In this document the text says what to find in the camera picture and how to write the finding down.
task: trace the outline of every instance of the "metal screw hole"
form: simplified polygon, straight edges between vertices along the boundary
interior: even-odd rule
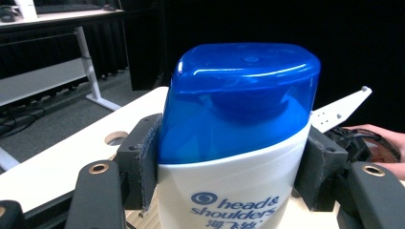
[[[371,165],[365,165],[363,167],[363,171],[370,174],[370,175],[376,176],[376,177],[384,177],[385,176],[384,171],[378,169],[377,167],[371,166]]]
[[[102,174],[105,171],[107,171],[109,167],[110,166],[108,166],[108,164],[97,164],[97,165],[92,166],[89,169],[89,173],[91,173],[91,174]]]

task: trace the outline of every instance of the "blue bottle cap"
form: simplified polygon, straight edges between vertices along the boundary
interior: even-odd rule
[[[203,162],[269,147],[309,122],[319,60],[289,44],[200,45],[172,77],[159,164]]]

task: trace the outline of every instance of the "floor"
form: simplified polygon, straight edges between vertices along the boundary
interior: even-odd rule
[[[99,79],[102,97],[124,106],[148,93],[133,91],[130,80],[128,71]],[[21,130],[15,130],[18,132],[14,135],[0,137],[0,148],[23,162],[112,112],[85,98],[89,93],[88,83],[82,83],[73,91],[64,90],[54,97],[46,97],[24,107],[16,116]]]

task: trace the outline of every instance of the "cable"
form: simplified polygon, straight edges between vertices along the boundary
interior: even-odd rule
[[[369,158],[369,150],[364,143],[366,138],[372,139],[375,143],[384,147],[393,157],[395,162],[401,159],[401,153],[397,147],[387,141],[383,136],[366,129],[344,129],[335,127],[326,132],[326,135],[345,148],[350,153],[350,160],[365,160]]]
[[[29,128],[36,120],[43,117],[46,111],[43,108],[26,109],[23,111],[6,111],[0,121],[0,139],[22,132]]]
[[[129,227],[129,229],[137,229],[134,225],[132,225],[129,221],[126,221],[127,227]]]

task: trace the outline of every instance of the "white plastic part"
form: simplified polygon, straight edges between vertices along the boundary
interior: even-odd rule
[[[226,158],[159,165],[162,228],[276,228],[309,133]]]
[[[26,21],[38,19],[33,0],[14,0]]]
[[[310,116],[312,126],[321,133],[338,126],[346,121],[371,93],[370,88],[363,86],[360,91],[313,111]]]

